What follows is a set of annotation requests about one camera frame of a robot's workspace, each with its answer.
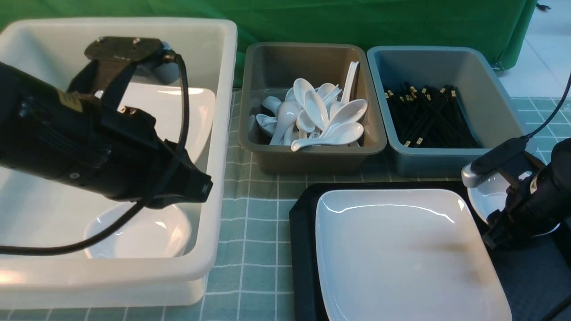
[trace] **grid pattern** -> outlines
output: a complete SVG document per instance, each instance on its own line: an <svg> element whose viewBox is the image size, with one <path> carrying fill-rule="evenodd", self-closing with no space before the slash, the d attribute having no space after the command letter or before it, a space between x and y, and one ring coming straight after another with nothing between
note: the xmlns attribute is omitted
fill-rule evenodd
<svg viewBox="0 0 571 321"><path fill-rule="evenodd" d="M549 116L557 101L513 98L513 105L531 131ZM0 320L293 320L289 210L307 186L318 182L424 180L395 175L386 153L371 157L355 175L264 174L252 153L238 145L239 102L240 92L234 93L218 255L201 302L189 307L0 310ZM571 136L570 120L571 101L567 101L551 124L536 136L536 155L544 162L550 160L550 151L557 142Z"/></svg>

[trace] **white ceramic dish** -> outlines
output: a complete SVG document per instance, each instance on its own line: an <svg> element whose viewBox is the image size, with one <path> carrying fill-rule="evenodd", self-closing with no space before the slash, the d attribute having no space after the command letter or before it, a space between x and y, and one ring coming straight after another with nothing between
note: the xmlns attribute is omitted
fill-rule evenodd
<svg viewBox="0 0 571 321"><path fill-rule="evenodd" d="M96 217L83 238L103 231L131 206L122 203ZM190 233L190 222L178 206L144 208L113 235L85 249L85 254L90 259L173 258L183 253Z"/></svg>
<svg viewBox="0 0 571 321"><path fill-rule="evenodd" d="M316 248L330 320L512 319L468 207L451 191L327 192Z"/></svg>
<svg viewBox="0 0 571 321"><path fill-rule="evenodd" d="M156 118L155 130L160 139L177 142L180 134L180 113L182 100L180 87L158 86L145 83L129 83L125 95L119 104L148 111ZM214 119L216 96L205 88L188 88L190 103L190 125L186 150L193 162L204 150ZM178 122L172 121L173 113Z"/></svg>
<svg viewBox="0 0 571 321"><path fill-rule="evenodd" d="M509 187L509 183L505 178L496 174L488 179L487 182L480 184L475 188L468 188L468 198L476 214L484 223L488 223L488 216L495 210L503 210L505 208L505 199L508 197L506 190ZM542 236L555 231L559 227L559 224L551 231L538 234L536 236Z"/></svg>

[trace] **green tablecloth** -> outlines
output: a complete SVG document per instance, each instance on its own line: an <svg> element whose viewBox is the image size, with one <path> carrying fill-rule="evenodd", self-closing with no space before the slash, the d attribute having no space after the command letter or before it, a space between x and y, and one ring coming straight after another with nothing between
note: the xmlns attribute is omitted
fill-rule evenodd
<svg viewBox="0 0 571 321"><path fill-rule="evenodd" d="M20 0L2 1L0 28L30 18L207 17L238 25L236 82L260 41L467 46L515 65L537 0Z"/></svg>

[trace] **white tile floor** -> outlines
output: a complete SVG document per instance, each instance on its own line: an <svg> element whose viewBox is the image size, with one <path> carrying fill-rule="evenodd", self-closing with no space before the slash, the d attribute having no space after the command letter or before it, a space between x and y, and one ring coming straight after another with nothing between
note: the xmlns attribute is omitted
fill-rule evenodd
<svg viewBox="0 0 571 321"><path fill-rule="evenodd" d="M500 76L511 97L560 97L571 72L571 0L540 0L514 68Z"/></svg>

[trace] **blue-gray plastic bin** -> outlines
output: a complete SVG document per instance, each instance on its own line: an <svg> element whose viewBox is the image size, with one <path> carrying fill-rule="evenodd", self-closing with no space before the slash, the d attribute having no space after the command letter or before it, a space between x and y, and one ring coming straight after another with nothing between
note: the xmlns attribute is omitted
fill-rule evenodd
<svg viewBox="0 0 571 321"><path fill-rule="evenodd" d="M461 47L374 47L367 52L388 142L401 176L457 177L462 167L503 141L524 134L512 111L511 99L478 51ZM428 149L399 142L383 86L398 89L403 82L458 87L463 113L483 149ZM534 150L528 144L528 150Z"/></svg>

